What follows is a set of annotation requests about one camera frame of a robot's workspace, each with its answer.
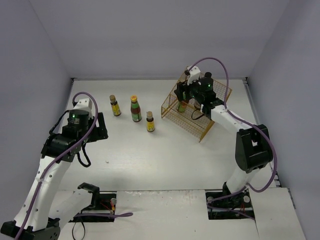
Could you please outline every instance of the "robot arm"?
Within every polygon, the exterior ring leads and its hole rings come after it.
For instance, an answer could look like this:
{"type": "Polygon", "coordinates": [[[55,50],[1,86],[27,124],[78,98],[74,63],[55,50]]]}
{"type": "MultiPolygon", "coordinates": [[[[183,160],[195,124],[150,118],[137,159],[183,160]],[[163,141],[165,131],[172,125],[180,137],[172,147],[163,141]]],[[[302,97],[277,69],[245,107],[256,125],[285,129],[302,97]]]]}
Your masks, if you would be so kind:
{"type": "MultiPolygon", "coordinates": [[[[272,151],[263,137],[251,126],[233,118],[224,105],[211,109],[211,119],[236,135],[235,161],[237,167],[223,188],[230,194],[240,191],[254,175],[273,159],[272,151]]],[[[266,126],[257,126],[269,136],[266,126]]]]}
{"type": "Polygon", "coordinates": [[[50,131],[50,136],[41,151],[39,168],[29,194],[14,220],[2,225],[1,233],[22,240],[49,240],[52,237],[58,239],[60,229],[68,221],[83,208],[95,206],[99,199],[99,188],[83,183],[69,199],[57,207],[51,207],[60,182],[75,155],[85,147],[86,143],[108,138],[103,114],[96,113],[96,121],[99,123],[97,127],[92,114],[92,105],[90,98],[80,99],[69,111],[68,123],[62,127],[62,133],[50,131]],[[88,129],[93,124],[92,131],[86,137],[88,129]],[[83,138],[80,145],[55,161],[58,156],[71,149],[83,138]]]}
{"type": "MultiPolygon", "coordinates": [[[[204,77],[199,77],[199,72],[198,67],[194,66],[192,69],[189,67],[185,72],[189,78],[184,82],[177,83],[174,93],[179,101],[192,98],[197,100],[201,104],[200,111],[206,117],[221,124],[236,136],[235,161],[237,168],[223,185],[223,191],[226,195],[233,194],[243,189],[261,168],[272,161],[273,153],[269,144],[256,129],[232,117],[231,114],[239,118],[234,112],[227,110],[224,102],[216,97],[211,73],[206,72],[204,77]]],[[[266,126],[262,124],[256,127],[269,137],[266,126]]]]}

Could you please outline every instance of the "yellow wire basket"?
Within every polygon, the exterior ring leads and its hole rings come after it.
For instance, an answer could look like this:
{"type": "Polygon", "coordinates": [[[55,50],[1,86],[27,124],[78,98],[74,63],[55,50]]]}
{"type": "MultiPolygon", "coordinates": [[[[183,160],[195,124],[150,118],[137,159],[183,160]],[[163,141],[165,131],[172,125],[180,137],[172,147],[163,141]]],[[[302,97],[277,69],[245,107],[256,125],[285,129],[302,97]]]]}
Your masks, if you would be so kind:
{"type": "MultiPolygon", "coordinates": [[[[185,75],[185,73],[183,73],[179,78],[179,80],[177,81],[177,83],[184,82],[186,81],[186,79],[187,79],[187,76],[185,75]]],[[[221,99],[222,101],[224,100],[226,88],[227,88],[226,85],[220,83],[217,80],[213,80],[213,90],[216,93],[216,97],[221,99]]],[[[176,89],[177,89],[177,84],[175,84],[175,86],[173,87],[173,89],[171,90],[171,92],[163,102],[161,106],[161,118],[162,119],[167,118],[170,121],[174,122],[184,130],[188,131],[189,133],[197,137],[200,143],[215,122],[206,116],[203,116],[197,120],[193,120],[191,118],[192,114],[194,119],[202,115],[202,113],[199,110],[195,111],[197,109],[195,107],[195,104],[197,105],[197,103],[194,98],[192,98],[188,103],[186,103],[186,108],[184,112],[178,111],[180,102],[178,101],[178,98],[174,93],[174,90],[176,89]]],[[[228,88],[227,97],[226,97],[227,100],[231,92],[232,92],[232,89],[228,88]]]]}

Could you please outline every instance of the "bottle cap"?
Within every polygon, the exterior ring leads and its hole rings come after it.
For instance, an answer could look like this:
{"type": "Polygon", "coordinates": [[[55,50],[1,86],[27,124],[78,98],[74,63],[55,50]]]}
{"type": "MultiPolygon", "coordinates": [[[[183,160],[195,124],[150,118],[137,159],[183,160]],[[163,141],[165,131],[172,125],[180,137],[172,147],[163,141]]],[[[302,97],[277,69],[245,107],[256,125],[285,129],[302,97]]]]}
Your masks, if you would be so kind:
{"type": "Polygon", "coordinates": [[[152,119],[152,118],[153,118],[153,116],[152,116],[152,111],[147,111],[147,112],[146,112],[146,118],[147,118],[147,119],[152,119]]]}
{"type": "Polygon", "coordinates": [[[116,97],[115,97],[115,95],[110,95],[110,101],[111,102],[115,102],[116,101],[116,97]]]}
{"type": "Polygon", "coordinates": [[[136,102],[138,100],[138,97],[136,95],[131,96],[131,102],[136,102]]]}

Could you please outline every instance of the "white table surface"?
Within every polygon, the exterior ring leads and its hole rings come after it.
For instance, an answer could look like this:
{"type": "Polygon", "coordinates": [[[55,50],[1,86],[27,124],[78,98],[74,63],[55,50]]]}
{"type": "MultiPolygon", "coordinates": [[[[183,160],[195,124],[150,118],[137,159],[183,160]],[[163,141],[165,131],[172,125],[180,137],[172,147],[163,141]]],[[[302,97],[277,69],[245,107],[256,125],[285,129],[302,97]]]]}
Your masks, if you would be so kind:
{"type": "MultiPolygon", "coordinates": [[[[215,124],[207,136],[198,139],[168,119],[161,119],[161,104],[175,80],[75,81],[71,98],[80,91],[91,93],[103,112],[109,139],[87,144],[90,168],[78,161],[66,172],[53,205],[72,194],[82,182],[102,191],[118,191],[116,214],[133,216],[114,222],[85,223],[85,240],[304,240],[286,188],[272,184],[263,193],[250,191],[256,221],[209,220],[205,190],[221,189],[236,167],[235,136],[215,124]],[[122,115],[114,117],[109,95],[114,94],[122,115]],[[130,96],[136,94],[143,119],[131,119],[130,96]],[[146,130],[146,111],[152,111],[156,130],[146,130]]],[[[231,80],[229,108],[255,122],[241,80],[231,80]]],[[[269,166],[252,184],[261,188],[269,180],[269,166]]],[[[70,240],[73,223],[61,232],[70,240]]],[[[83,229],[75,227],[76,239],[83,229]]]]}
{"type": "MultiPolygon", "coordinates": [[[[72,194],[57,193],[54,205],[72,194]]],[[[85,223],[85,240],[305,240],[286,188],[250,192],[255,219],[209,220],[204,190],[118,191],[114,222],[85,223]]],[[[68,223],[59,240],[70,240],[68,223]]],[[[76,239],[83,236],[80,223],[76,239]]]]}
{"type": "MultiPolygon", "coordinates": [[[[236,138],[216,123],[199,143],[196,137],[170,120],[161,119],[161,105],[175,82],[76,80],[67,108],[72,109],[74,94],[80,91],[92,94],[99,112],[104,114],[109,138],[86,145],[92,166],[84,168],[75,158],[59,189],[74,190],[83,182],[99,186],[102,191],[221,189],[237,166],[236,138]],[[122,111],[119,117],[112,114],[111,94],[115,95],[122,111]],[[137,95],[141,107],[139,123],[131,118],[131,95],[137,95]],[[155,131],[152,133],[146,129],[147,111],[152,111],[154,116],[155,131]]],[[[255,122],[242,80],[231,80],[230,87],[233,91],[228,107],[255,122]]],[[[271,169],[267,166],[251,183],[261,188],[270,175],[271,169]]]]}

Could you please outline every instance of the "white wall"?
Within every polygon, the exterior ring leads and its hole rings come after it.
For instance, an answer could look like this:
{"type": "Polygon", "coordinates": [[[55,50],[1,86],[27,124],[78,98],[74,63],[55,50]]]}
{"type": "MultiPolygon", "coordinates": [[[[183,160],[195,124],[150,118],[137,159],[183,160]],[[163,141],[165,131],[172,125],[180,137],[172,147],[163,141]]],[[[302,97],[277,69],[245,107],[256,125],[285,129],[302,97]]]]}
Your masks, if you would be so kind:
{"type": "MultiPolygon", "coordinates": [[[[27,0],[0,1],[0,224],[30,190],[71,81],[27,0]]],[[[0,239],[8,239],[0,234],[0,239]]]]}
{"type": "Polygon", "coordinates": [[[291,0],[249,78],[308,240],[320,237],[320,1],[291,0]]]}
{"type": "Polygon", "coordinates": [[[289,0],[30,2],[71,77],[179,77],[215,56],[236,78],[252,72],[289,0]]]}

